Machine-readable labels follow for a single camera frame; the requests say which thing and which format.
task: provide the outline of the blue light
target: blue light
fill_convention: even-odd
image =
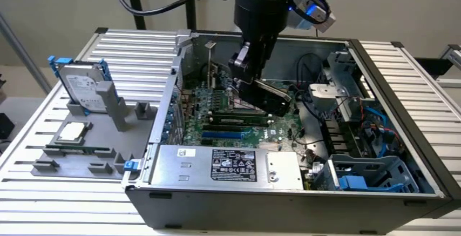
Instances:
[[[305,12],[305,14],[309,16],[309,15],[312,15],[312,13],[316,11],[316,5],[313,4],[310,7],[309,7],[309,9],[308,9],[308,11]]]

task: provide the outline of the robotic arm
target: robotic arm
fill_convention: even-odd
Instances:
[[[135,15],[151,16],[161,14],[188,0],[151,11],[136,11],[124,0],[119,0],[125,9]],[[293,22],[310,22],[324,32],[334,22],[330,8],[325,0],[236,0],[234,24],[242,31],[242,44],[233,54],[228,65],[233,78],[233,89],[240,98],[270,114],[284,116],[289,109],[290,97],[278,89],[265,84],[261,72],[270,58],[278,33],[288,25],[289,14],[297,14]]]

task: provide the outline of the power supply label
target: power supply label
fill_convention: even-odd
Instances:
[[[210,178],[220,181],[257,182],[256,152],[213,150]]]

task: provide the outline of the white wall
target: white wall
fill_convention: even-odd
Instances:
[[[143,0],[152,9],[174,0]],[[233,29],[233,1],[197,2],[198,29]],[[401,41],[416,56],[436,57],[449,43],[461,43],[461,0],[329,0],[338,19],[324,36]],[[49,54],[75,56],[97,26],[135,28],[117,0],[0,0],[3,12],[33,60]],[[184,7],[147,17],[156,30],[185,28]],[[312,35],[286,30],[284,33]],[[0,38],[0,64],[21,65]]]

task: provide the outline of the white sticker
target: white sticker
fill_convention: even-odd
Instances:
[[[81,106],[92,112],[107,112],[103,98],[96,94],[95,80],[77,75],[67,75],[65,78]]]
[[[178,157],[194,157],[196,150],[194,149],[178,149]]]

